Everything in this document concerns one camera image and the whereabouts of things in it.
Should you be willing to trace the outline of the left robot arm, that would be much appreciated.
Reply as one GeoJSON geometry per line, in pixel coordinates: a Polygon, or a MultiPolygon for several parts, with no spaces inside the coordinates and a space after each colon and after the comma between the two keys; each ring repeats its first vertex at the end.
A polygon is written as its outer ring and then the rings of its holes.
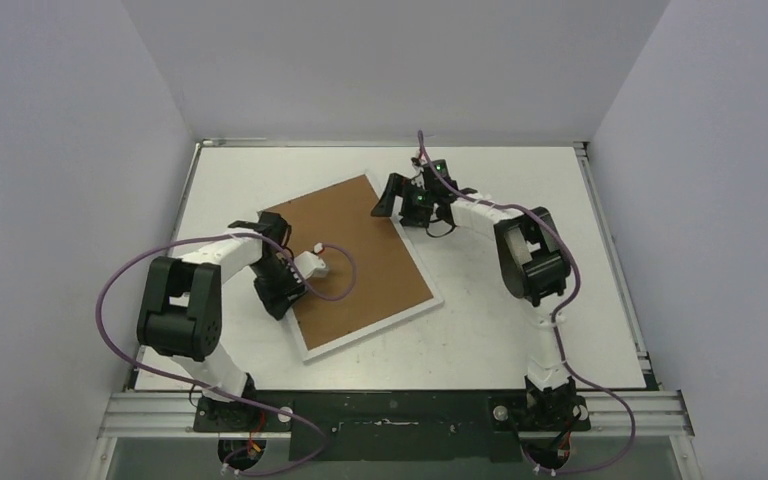
{"type": "Polygon", "coordinates": [[[261,419],[253,378],[220,342],[223,284],[251,269],[261,304],[280,320],[306,293],[305,280],[328,272],[315,253],[290,252],[285,243],[291,232],[280,214],[264,211],[255,222],[231,223],[221,240],[180,257],[157,257],[149,266],[138,341],[205,383],[198,410],[206,420],[242,431],[261,419]]]}

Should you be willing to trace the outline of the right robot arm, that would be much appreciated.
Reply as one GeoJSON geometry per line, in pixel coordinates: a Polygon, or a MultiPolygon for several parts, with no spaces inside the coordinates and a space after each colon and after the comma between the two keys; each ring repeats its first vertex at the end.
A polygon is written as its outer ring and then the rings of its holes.
{"type": "Polygon", "coordinates": [[[415,176],[388,176],[373,217],[396,216],[404,227],[429,228],[443,222],[494,242],[501,279],[507,291],[529,305],[526,315],[524,421],[545,431],[570,428],[583,409],[575,382],[562,364],[554,321],[539,312],[544,298],[561,296],[572,272],[558,242],[548,232],[551,214],[544,208],[524,213],[500,208],[472,188],[460,188],[443,160],[412,161],[415,176]]]}

